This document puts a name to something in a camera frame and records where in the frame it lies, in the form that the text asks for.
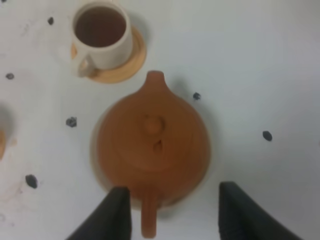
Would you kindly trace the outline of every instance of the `tea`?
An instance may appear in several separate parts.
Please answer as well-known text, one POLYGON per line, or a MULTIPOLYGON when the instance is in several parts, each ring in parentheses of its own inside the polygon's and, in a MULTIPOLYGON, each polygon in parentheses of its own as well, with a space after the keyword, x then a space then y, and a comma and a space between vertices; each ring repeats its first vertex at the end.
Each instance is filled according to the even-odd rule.
POLYGON ((99 6, 89 9, 79 17, 75 35, 88 46, 103 48, 118 42, 126 27, 126 20, 118 11, 99 6))

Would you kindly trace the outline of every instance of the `table surface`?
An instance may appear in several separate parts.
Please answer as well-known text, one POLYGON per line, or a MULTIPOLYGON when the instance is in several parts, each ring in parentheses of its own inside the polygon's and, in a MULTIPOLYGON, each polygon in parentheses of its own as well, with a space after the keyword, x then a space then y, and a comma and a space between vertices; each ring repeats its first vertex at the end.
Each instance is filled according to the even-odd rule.
MULTIPOLYGON (((237 182, 303 239, 319 239, 320 1, 119 0, 148 52, 142 69, 117 84, 71 74, 69 27, 80 2, 0 2, 0 111, 10 132, 0 239, 63 240, 96 208, 106 192, 90 164, 93 129, 149 70, 163 71, 199 111, 213 150, 197 190, 158 213, 156 239, 218 240, 221 181, 237 182), (77 127, 66 126, 69 117, 77 127), (25 183, 29 174, 37 189, 25 183)), ((140 240, 138 210, 132 221, 140 240)))

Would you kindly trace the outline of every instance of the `wooden coaster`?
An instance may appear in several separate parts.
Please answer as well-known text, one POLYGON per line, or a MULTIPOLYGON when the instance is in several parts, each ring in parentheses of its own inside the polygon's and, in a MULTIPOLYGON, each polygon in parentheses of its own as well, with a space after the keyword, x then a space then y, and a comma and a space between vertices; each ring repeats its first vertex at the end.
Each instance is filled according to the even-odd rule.
MULTIPOLYGON (((147 48, 143 37, 140 32, 132 26, 132 39, 133 39, 133 48, 132 54, 129 60, 123 65, 110 69, 110 70, 100 70, 96 69, 88 77, 96 82, 104 84, 115 84, 122 82, 124 80, 132 77, 138 70, 143 66, 146 55, 147 48)), ((75 58, 77 55, 77 49, 74 44, 71 46, 71 57, 75 58)))

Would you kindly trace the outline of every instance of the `clay teapot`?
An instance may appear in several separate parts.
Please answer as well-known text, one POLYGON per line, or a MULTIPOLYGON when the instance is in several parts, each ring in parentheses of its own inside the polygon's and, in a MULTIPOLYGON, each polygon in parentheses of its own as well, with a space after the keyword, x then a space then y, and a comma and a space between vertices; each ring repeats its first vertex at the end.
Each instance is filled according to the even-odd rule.
POLYGON ((141 89, 105 116, 97 156, 106 178, 141 200, 142 235, 153 238, 157 209, 183 198, 202 180, 210 144, 198 113, 169 90, 162 72, 150 71, 141 89))

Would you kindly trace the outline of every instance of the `teapot spout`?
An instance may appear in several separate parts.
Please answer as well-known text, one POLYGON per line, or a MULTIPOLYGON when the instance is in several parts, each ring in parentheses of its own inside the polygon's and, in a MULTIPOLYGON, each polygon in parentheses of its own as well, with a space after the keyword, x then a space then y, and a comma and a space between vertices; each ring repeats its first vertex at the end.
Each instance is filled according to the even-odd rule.
POLYGON ((146 75, 145 82, 141 88, 144 92, 163 92, 170 91, 166 81, 165 75, 162 71, 149 71, 146 75))

